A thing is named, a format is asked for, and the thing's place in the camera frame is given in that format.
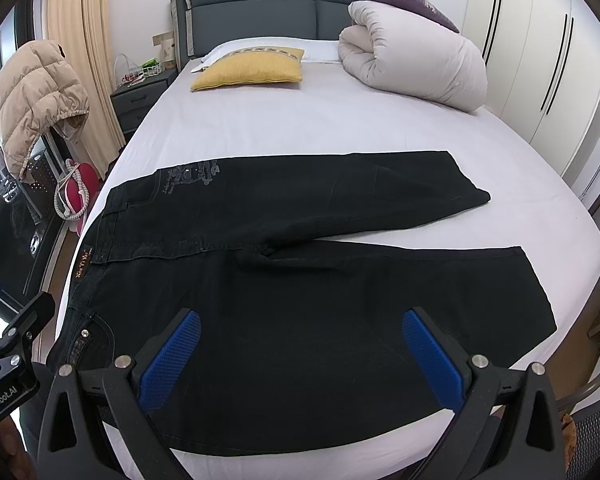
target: bed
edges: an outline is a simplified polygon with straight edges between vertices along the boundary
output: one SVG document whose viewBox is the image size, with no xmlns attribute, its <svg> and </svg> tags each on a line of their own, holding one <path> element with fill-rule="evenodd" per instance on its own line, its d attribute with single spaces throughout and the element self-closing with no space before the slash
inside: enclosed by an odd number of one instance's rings
<svg viewBox="0 0 600 480">
<path fill-rule="evenodd" d="M 521 246 L 552 304 L 557 331 L 514 367 L 545 362 L 600 276 L 600 232 L 558 174 L 498 118 L 484 108 L 467 114 L 377 91 L 333 63 L 305 63 L 303 81 L 296 86 L 189 91 L 197 77 L 190 72 L 199 63 L 196 58 L 218 44 L 248 36 L 335 40 L 350 23 L 350 1 L 172 0 L 182 71 L 120 156 L 87 227 L 113 187 L 195 160 L 446 150 L 477 187 L 489 191 L 487 205 L 410 230 L 338 239 L 412 249 Z M 389 433 L 330 449 L 240 457 L 174 453 L 197 480 L 379 479 L 426 456 L 451 417 L 443 410 Z M 117 431 L 107 431 L 125 472 L 140 478 Z"/>
</svg>

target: white bed sheet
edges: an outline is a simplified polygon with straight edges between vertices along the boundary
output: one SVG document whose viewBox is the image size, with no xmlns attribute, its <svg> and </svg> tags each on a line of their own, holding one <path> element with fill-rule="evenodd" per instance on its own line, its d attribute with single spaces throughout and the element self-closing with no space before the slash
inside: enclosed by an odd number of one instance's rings
<svg viewBox="0 0 600 480">
<path fill-rule="evenodd" d="M 447 150 L 477 187 L 489 191 L 487 205 L 418 228 L 337 239 L 415 249 L 522 246 L 558 330 L 515 367 L 544 362 L 555 351 L 600 276 L 600 232 L 554 170 L 508 126 L 484 108 L 466 114 L 368 88 L 336 64 L 304 65 L 304 81 L 295 87 L 196 93 L 189 91 L 196 77 L 192 68 L 193 62 L 136 131 L 87 226 L 111 188 L 158 168 L 230 156 Z M 300 453 L 231 458 L 175 453 L 196 480 L 378 479 L 426 456 L 451 417 L 443 410 L 363 442 Z M 141 478 L 120 434 L 107 430 L 125 472 Z"/>
</svg>

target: headboard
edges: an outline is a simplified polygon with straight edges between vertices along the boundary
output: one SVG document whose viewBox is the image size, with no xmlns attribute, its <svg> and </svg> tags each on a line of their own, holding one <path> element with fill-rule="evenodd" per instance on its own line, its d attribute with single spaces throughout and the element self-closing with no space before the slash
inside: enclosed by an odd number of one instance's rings
<svg viewBox="0 0 600 480">
<path fill-rule="evenodd" d="M 257 36 L 337 40 L 354 0 L 171 0 L 178 67 L 225 41 Z"/>
</svg>

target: white rope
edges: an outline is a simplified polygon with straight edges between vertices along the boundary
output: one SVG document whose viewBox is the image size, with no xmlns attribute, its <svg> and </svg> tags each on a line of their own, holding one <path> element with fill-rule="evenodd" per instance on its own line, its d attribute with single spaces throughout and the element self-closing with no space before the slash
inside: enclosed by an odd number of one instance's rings
<svg viewBox="0 0 600 480">
<path fill-rule="evenodd" d="M 79 164 L 72 164 L 71 160 L 69 159 L 65 161 L 65 164 L 69 169 L 69 172 L 60 178 L 58 184 L 56 185 L 56 199 L 54 200 L 54 206 L 56 208 L 56 213 L 62 220 L 73 221 L 80 218 L 84 212 L 87 211 L 89 206 L 89 190 L 82 182 L 80 171 L 77 171 Z M 58 207 L 58 198 L 62 196 L 62 186 L 64 186 L 71 177 L 73 177 L 78 184 L 78 192 L 82 195 L 82 207 L 80 208 L 80 211 L 73 214 L 70 212 L 68 205 L 65 204 L 64 201 L 62 201 L 62 205 L 64 205 L 64 212 L 61 212 L 60 208 Z"/>
</svg>

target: rolled duvet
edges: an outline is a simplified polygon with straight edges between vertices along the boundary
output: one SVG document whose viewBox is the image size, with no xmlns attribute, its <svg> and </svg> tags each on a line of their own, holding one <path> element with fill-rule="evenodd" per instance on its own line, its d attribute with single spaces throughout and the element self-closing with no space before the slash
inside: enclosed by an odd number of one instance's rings
<svg viewBox="0 0 600 480">
<path fill-rule="evenodd" d="M 473 112 L 487 97 L 486 67 L 467 38 L 408 10 L 378 2 L 349 6 L 340 33 L 344 69 L 365 85 Z"/>
</svg>

